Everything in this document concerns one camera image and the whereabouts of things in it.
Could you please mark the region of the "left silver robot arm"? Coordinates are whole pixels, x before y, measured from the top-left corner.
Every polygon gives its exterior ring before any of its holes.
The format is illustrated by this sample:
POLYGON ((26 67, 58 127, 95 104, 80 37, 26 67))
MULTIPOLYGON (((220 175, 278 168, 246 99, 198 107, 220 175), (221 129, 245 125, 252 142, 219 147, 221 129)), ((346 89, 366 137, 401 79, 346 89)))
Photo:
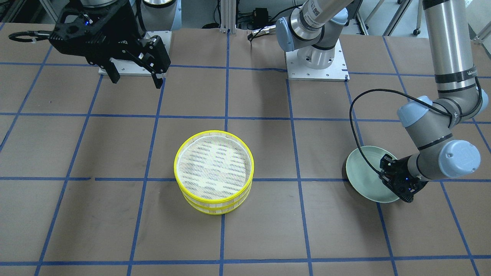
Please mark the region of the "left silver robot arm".
MULTIPOLYGON (((349 0, 307 0, 275 23, 284 52, 308 52, 304 63, 314 69, 314 55, 331 53, 347 21, 349 0)), ((438 98, 410 97, 397 114, 418 153, 402 159, 384 154, 370 169, 402 201, 432 180, 459 178, 480 166, 481 155, 470 142, 453 137, 452 128, 486 109, 488 95, 481 89, 469 40, 463 0, 423 0, 438 98)))

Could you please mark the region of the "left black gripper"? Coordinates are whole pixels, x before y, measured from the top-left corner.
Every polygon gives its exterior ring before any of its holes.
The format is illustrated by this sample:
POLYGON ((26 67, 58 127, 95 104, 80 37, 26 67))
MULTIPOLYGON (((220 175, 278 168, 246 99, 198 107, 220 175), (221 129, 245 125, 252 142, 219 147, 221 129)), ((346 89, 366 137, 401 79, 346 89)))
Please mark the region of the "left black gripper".
POLYGON ((380 160, 379 167, 381 175, 379 178, 391 192, 396 194, 402 201, 411 203, 414 195, 422 190, 428 181, 421 180, 420 177, 413 177, 407 166, 410 157, 403 159, 393 159, 385 154, 380 160))

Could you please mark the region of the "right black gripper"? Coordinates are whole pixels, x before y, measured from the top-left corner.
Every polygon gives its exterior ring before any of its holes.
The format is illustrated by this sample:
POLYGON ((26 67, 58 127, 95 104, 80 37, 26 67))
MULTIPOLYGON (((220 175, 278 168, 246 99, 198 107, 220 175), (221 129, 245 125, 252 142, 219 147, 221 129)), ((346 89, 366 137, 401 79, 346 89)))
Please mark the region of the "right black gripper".
POLYGON ((128 0, 71 0, 63 7, 49 42, 58 52, 82 56, 105 70, 113 84, 120 74, 113 60, 131 61, 152 73, 161 89, 170 57, 161 37, 145 37, 128 0))

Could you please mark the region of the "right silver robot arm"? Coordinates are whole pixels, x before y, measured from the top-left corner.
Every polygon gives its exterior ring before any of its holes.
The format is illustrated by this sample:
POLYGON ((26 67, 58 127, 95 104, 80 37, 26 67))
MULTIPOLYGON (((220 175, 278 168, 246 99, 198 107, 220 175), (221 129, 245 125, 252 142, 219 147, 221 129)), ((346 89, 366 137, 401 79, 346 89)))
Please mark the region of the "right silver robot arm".
POLYGON ((170 67, 163 38, 150 31, 181 27, 178 0, 71 0, 48 37, 58 52, 82 56, 120 79, 114 60, 130 61, 149 72, 157 89, 170 67))

